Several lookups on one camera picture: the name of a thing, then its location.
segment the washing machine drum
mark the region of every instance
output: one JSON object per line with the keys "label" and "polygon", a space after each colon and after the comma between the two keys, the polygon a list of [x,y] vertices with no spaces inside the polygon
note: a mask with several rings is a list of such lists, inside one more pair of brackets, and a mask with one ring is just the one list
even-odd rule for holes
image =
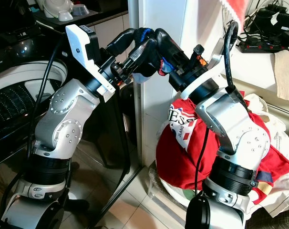
{"label": "washing machine drum", "polygon": [[[0,73],[0,162],[27,141],[30,114],[48,61],[28,62]],[[53,62],[36,121],[47,111],[51,95],[64,83],[67,68]]]}

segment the robotic arm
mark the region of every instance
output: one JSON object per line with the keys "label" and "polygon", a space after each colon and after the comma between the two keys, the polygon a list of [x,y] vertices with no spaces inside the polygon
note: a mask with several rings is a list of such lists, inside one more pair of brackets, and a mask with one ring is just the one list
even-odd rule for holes
{"label": "robotic arm", "polygon": [[[2,221],[11,228],[58,228],[61,198],[68,194],[69,161],[86,119],[100,99],[106,102],[114,94],[114,84],[129,83],[131,73],[150,76],[157,70],[160,75],[169,73],[170,84],[183,99],[196,104],[196,113],[220,141],[211,174],[203,182],[203,195],[188,207],[186,228],[244,228],[247,195],[257,185],[256,170],[268,152],[269,138],[249,118],[239,92],[219,88],[212,79],[223,70],[223,47],[228,48],[224,40],[219,40],[208,64],[201,57],[201,45],[189,59],[162,29],[128,29],[100,50],[95,33],[86,26],[69,25],[66,33],[74,58],[93,78],[72,79],[53,95],[35,129],[30,166],[19,179]],[[136,46],[128,58],[116,63],[115,56],[133,40]]]}

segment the robotic hand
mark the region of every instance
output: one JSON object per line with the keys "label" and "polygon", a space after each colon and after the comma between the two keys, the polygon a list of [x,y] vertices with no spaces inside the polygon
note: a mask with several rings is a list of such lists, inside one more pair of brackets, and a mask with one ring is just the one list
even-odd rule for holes
{"label": "robotic hand", "polygon": [[[1,218],[6,228],[59,228],[68,195],[70,158],[79,143],[83,125],[100,100],[114,94],[115,85],[130,82],[131,73],[151,76],[169,73],[169,82],[183,99],[196,104],[196,113],[220,141],[203,192],[191,200],[186,228],[243,228],[249,203],[247,194],[257,185],[256,170],[269,149],[267,133],[253,123],[230,78],[219,88],[212,79],[229,66],[229,50],[237,33],[232,23],[225,41],[220,39],[209,64],[197,45],[191,58],[162,29],[128,29],[99,50],[95,33],[86,26],[69,25],[66,33],[74,58],[93,76],[72,79],[52,97],[47,114],[35,129],[30,163],[19,179]],[[115,56],[132,41],[135,48],[123,62]]]}

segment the white mounting plate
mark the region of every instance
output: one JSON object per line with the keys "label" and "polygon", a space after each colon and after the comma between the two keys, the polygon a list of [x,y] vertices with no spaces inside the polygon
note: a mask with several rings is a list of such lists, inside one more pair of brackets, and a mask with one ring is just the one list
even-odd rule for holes
{"label": "white mounting plate", "polygon": [[108,92],[113,95],[115,88],[98,72],[99,67],[94,64],[94,61],[87,58],[85,45],[90,43],[87,33],[73,24],[66,26],[66,34],[73,57],[102,84],[103,88],[99,88],[98,93],[104,97],[109,97],[105,95]]}

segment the white tile floor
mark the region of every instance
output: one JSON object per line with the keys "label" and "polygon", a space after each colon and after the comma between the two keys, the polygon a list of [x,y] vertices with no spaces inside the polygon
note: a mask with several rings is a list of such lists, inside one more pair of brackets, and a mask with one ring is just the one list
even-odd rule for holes
{"label": "white tile floor", "polygon": [[[143,168],[111,206],[96,226],[108,229],[183,229],[163,208],[147,195],[148,168]],[[168,200],[160,192],[154,195],[177,216],[185,220],[186,212]]]}

